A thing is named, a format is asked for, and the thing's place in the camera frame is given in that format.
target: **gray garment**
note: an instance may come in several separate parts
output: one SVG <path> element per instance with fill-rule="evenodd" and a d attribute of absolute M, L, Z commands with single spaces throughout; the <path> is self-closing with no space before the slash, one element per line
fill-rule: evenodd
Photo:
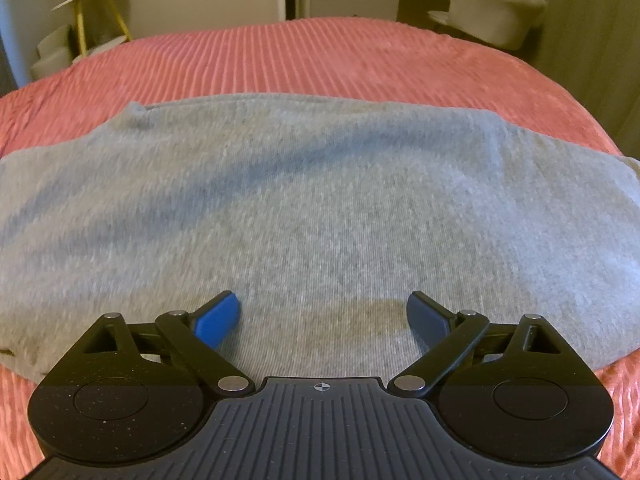
<path fill-rule="evenodd" d="M 593 368 L 640 347 L 640 165 L 482 110 L 289 95 L 143 107 L 0 161 L 0 362 L 39 380 L 100 314 L 225 289 L 221 353 L 265 375 L 381 376 L 423 290 L 547 317 Z"/>

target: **gold table leg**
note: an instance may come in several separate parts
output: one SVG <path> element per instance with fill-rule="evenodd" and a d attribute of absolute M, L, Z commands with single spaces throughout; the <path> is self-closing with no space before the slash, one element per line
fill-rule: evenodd
<path fill-rule="evenodd" d="M 116 7 L 116 3 L 113 0 L 107 0 L 107 3 L 109 4 L 109 8 L 111 10 L 111 13 L 113 14 L 113 17 L 118 22 L 120 29 L 123 31 L 124 35 L 127 37 L 127 40 L 132 41 L 133 38 L 131 37 L 131 33 L 127 28 L 127 24 L 124 22 L 123 17 L 118 12 L 118 7 Z"/>
<path fill-rule="evenodd" d="M 80 55 L 86 57 L 86 37 L 84 36 L 84 16 L 82 15 L 82 1 L 76 0 L 74 4 L 76 10 L 76 23 L 78 25 L 78 46 Z"/>

